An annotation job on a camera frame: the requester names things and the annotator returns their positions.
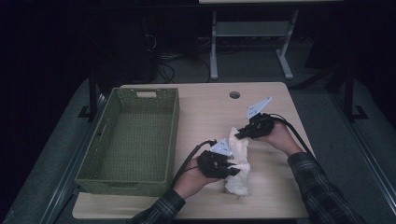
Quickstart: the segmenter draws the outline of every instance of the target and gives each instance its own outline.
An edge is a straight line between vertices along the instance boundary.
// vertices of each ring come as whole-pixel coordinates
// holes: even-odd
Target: white cloth
[[[225,178],[225,189],[227,192],[239,196],[248,195],[248,174],[250,164],[248,163],[248,139],[237,139],[234,135],[238,131],[232,127],[229,137],[229,144],[233,159],[228,162],[234,163],[233,168],[241,170],[237,175],[229,175]]]

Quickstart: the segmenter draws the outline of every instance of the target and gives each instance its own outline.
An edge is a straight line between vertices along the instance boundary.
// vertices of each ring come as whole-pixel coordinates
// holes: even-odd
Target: white tag
[[[213,147],[209,149],[209,151],[228,157],[231,157],[233,155],[233,153],[231,152],[230,148],[227,145],[227,141],[225,138],[217,142]]]
[[[251,119],[258,113],[260,113],[260,111],[262,111],[268,105],[268,103],[270,103],[271,100],[272,97],[267,97],[265,100],[260,101],[255,105],[249,106],[247,108],[247,118]]]

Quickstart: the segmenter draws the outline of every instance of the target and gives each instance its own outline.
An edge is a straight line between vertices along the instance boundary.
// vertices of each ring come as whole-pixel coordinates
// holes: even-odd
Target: plaid sleeve
[[[169,189],[149,209],[129,219],[130,224],[170,223],[186,202],[174,190]]]
[[[365,223],[310,155],[295,153],[288,163],[313,223]]]

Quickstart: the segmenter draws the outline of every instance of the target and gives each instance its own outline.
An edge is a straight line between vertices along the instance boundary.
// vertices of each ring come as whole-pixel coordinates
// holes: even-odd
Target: shirt cuff
[[[312,160],[306,152],[297,152],[288,157],[290,166],[295,166],[300,162]]]
[[[153,206],[163,211],[165,217],[173,218],[184,204],[186,204],[186,201],[184,201],[173,189],[169,189]]]

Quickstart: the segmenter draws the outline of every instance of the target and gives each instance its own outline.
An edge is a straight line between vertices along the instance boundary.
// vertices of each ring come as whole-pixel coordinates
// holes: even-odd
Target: basket handle
[[[156,91],[136,91],[136,97],[139,98],[157,98]]]

